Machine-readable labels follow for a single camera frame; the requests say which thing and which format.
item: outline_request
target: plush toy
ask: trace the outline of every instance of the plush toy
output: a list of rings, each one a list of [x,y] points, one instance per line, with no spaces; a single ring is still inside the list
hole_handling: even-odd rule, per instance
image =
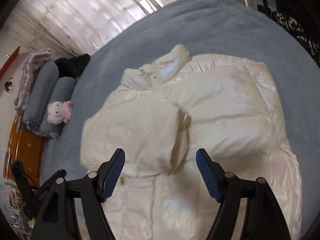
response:
[[[72,103],[71,101],[59,102],[55,101],[48,104],[48,123],[61,124],[62,122],[68,123],[72,116]]]

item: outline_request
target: wooden nightstand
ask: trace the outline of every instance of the wooden nightstand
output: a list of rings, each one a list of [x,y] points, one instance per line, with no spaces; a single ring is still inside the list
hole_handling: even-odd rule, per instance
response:
[[[33,180],[32,181],[28,177],[29,184],[31,186],[39,187],[39,177],[42,162],[41,158],[47,139],[37,136],[33,133],[17,130],[18,122],[19,119],[15,117],[4,160],[3,177],[13,180],[10,165],[16,160],[20,160],[23,162],[23,167],[26,174]]]

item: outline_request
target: ribbed rubber pad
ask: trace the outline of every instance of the ribbed rubber pad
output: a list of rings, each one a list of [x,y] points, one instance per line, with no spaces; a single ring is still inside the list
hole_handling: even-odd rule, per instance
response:
[[[125,162],[125,153],[124,150],[121,150],[118,157],[114,161],[108,175],[103,181],[103,193],[101,198],[103,201],[106,201],[107,198],[111,197],[113,190],[115,189],[116,183],[121,174],[122,168]]]
[[[218,180],[214,176],[209,167],[209,164],[205,160],[200,150],[198,150],[196,153],[196,163],[204,180],[204,183],[207,186],[210,196],[215,198],[215,200],[219,202],[221,199],[221,195],[219,194],[218,190]]]

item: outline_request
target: curtain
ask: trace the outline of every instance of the curtain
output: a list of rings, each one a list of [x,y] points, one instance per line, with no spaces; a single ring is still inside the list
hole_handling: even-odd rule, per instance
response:
[[[136,21],[174,1],[20,0],[12,12],[15,24],[7,30],[16,39],[19,36],[27,47],[36,48],[47,43],[55,46],[51,49],[58,50],[59,54],[62,51],[68,55],[93,54]],[[22,30],[23,24],[17,22],[24,16],[34,19],[42,34],[47,34],[46,39],[41,36],[44,42],[28,37],[29,28]],[[38,31],[31,30],[31,33],[38,35]]]

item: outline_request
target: blue-gray bedsheet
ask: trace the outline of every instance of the blue-gray bedsheet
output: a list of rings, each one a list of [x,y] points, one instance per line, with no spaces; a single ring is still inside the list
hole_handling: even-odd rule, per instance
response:
[[[79,157],[84,121],[120,84],[125,68],[151,63],[178,43],[191,55],[220,53],[268,66],[300,164],[303,234],[320,210],[320,69],[282,27],[232,0],[177,1],[135,23],[95,53],[72,94],[70,123],[59,139],[47,144],[41,182],[57,169],[65,169],[67,179],[86,174]]]

